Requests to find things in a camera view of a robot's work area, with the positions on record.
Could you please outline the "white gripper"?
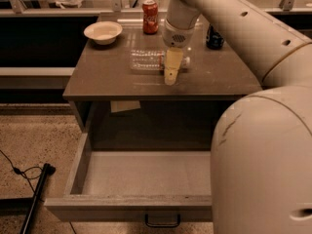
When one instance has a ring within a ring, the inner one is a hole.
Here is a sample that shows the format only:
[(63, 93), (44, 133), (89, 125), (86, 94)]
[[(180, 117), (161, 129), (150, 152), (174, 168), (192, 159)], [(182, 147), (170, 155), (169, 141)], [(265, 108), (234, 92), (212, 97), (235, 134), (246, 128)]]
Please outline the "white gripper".
[(172, 26), (167, 19), (165, 20), (162, 36), (164, 43), (170, 47), (166, 51), (164, 61), (164, 75), (166, 85), (171, 86), (176, 82), (176, 77), (183, 59), (183, 51), (181, 48), (184, 48), (188, 45), (193, 32), (193, 28), (178, 29), (177, 27)]

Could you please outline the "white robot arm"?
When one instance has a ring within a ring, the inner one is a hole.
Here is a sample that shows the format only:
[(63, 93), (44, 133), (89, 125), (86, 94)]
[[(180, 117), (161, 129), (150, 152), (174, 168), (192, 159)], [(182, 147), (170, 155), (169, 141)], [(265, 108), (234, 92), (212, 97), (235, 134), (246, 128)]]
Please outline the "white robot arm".
[(246, 0), (171, 0), (164, 36), (200, 16), (262, 86), (214, 129), (214, 234), (312, 234), (310, 39)]

